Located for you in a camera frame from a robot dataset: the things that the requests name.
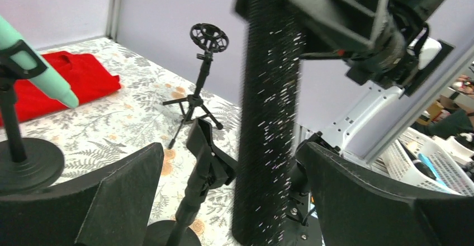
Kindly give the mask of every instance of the red cloth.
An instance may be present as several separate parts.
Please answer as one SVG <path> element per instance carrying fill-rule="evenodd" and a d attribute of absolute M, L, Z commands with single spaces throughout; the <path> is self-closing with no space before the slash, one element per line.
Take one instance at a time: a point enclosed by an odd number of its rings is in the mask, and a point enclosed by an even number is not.
<path fill-rule="evenodd" d="M 71 85 L 80 105 L 120 89 L 120 77 L 112 76 L 92 54 L 60 51 L 43 57 Z M 18 97 L 15 108 L 19 122 L 67 109 L 59 101 L 44 95 L 28 80 L 17 81 L 15 91 Z"/>

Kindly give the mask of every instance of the dark green cloth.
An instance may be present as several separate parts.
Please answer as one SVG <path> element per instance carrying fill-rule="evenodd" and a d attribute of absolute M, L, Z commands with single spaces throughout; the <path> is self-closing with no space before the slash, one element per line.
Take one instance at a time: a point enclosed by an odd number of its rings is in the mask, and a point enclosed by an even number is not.
<path fill-rule="evenodd" d="M 474 133 L 471 120 L 462 109 L 455 111 L 439 122 L 427 126 L 415 122 L 411 127 L 427 136 L 438 136 L 443 139 L 448 139 L 460 133 Z"/>

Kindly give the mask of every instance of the mini tripod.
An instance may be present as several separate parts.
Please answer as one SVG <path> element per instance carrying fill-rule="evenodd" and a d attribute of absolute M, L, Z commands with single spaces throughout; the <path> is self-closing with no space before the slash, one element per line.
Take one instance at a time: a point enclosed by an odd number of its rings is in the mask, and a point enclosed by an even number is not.
<path fill-rule="evenodd" d="M 209 117 L 214 122 L 214 124 L 216 124 L 218 130 L 221 130 L 223 128 L 223 125 L 204 105 L 204 101 L 202 100 L 200 93 L 202 87 L 204 86 L 204 83 L 206 82 L 206 78 L 209 75 L 209 70 L 211 69 L 211 63 L 213 61 L 212 55 L 214 53 L 219 53 L 226 50 L 229 44 L 229 39 L 227 38 L 227 35 L 219 28 L 207 23 L 199 23 L 194 25 L 191 28 L 191 32 L 189 33 L 189 35 L 191 36 L 191 40 L 193 40 L 193 42 L 199 48 L 204 50 L 204 54 L 197 54 L 197 58 L 199 60 L 202 60 L 202 64 L 199 76 L 197 78 L 196 89 L 194 90 L 194 93 L 188 95 L 185 98 L 163 102 L 163 105 L 172 105 L 178 103 L 183 116 L 183 119 L 179 124 L 176 134 L 168 145 L 168 149 L 173 148 L 174 143 L 176 142 L 176 137 L 181 131 L 181 128 L 184 125 L 193 123 L 192 116 L 196 107 L 200 107 L 206 113 L 205 115 L 200 116 L 199 118 L 204 119 L 206 117 Z M 187 112 L 184 111 L 184 102 L 188 102 Z"/>

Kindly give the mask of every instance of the table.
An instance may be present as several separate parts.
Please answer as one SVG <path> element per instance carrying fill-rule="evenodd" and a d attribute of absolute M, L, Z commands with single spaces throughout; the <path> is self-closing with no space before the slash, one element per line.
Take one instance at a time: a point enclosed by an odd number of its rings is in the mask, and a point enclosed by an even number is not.
<path fill-rule="evenodd" d="M 161 102 L 190 94 L 195 87 L 193 83 L 107 38 L 42 53 L 59 50 L 93 54 L 111 74 L 120 75 L 122 89 L 76 109 L 21 124 L 24 136 L 51 141 L 64 152 L 65 169 L 56 183 L 113 163 L 152 142 L 162 143 L 164 148 L 168 145 L 179 125 L 181 113 L 178 105 L 164 107 Z M 199 62 L 196 62 L 196 68 L 199 68 Z M 239 108 L 205 90 L 202 98 L 224 124 L 223 130 L 213 130 L 215 144 L 228 155 L 237 156 Z M 189 126 L 186 126 L 174 148 L 165 150 L 149 224 L 172 219 L 184 195 L 196 162 L 185 147 L 188 132 Z M 0 139 L 6 140 L 4 133 Z M 232 186 L 209 191 L 207 201 L 191 226 L 202 245 L 238 245 L 230 234 L 232 200 Z"/>

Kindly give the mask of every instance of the cardboard box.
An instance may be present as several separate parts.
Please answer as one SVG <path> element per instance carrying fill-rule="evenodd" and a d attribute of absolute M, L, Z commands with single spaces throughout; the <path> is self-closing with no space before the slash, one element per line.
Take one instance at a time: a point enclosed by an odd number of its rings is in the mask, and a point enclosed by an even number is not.
<path fill-rule="evenodd" d="M 426 111 L 429 114 L 429 119 L 425 118 L 418 118 L 416 122 L 422 124 L 422 125 L 428 125 L 431 123 L 431 121 L 439 116 L 439 114 L 443 111 L 444 107 L 439 103 L 438 101 L 435 101 L 433 104 L 431 104 Z"/>

